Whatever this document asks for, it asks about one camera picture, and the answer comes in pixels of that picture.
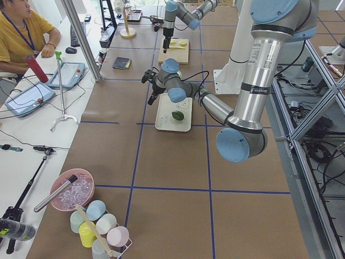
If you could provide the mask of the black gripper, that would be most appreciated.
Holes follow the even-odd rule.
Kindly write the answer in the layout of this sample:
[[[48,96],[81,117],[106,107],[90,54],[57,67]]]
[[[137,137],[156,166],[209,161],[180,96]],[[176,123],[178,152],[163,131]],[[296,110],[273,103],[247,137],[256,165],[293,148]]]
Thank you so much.
[[[171,37],[173,36],[173,29],[164,28],[163,35],[165,36],[165,39],[163,40],[163,53],[167,53],[167,50],[170,46]]]
[[[165,88],[164,85],[160,82],[160,80],[158,79],[158,77],[154,77],[151,81],[152,84],[152,94],[150,95],[147,104],[148,105],[152,105],[153,102],[156,100],[156,98],[165,92]]]

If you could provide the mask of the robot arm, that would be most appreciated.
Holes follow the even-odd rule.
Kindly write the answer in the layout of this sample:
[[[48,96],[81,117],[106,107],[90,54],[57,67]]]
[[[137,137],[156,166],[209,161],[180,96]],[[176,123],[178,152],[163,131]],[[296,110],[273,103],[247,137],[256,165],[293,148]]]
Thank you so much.
[[[166,53],[170,46],[170,41],[174,34],[176,18],[179,18],[188,28],[195,30],[200,25],[200,20],[202,20],[208,12],[214,10],[218,4],[219,1],[204,1],[193,12],[189,12],[183,3],[167,1],[163,20],[163,53]]]
[[[153,86],[148,104],[162,93],[167,93],[173,103],[193,98],[224,126],[216,139],[218,152],[224,159],[243,162],[260,154],[267,146],[261,115],[281,50],[288,42],[307,40],[315,35],[318,11],[318,1],[251,2],[253,43],[235,108],[207,91],[202,83],[181,79],[179,64],[172,58],[166,59],[158,72],[148,70],[144,73],[142,81]]]

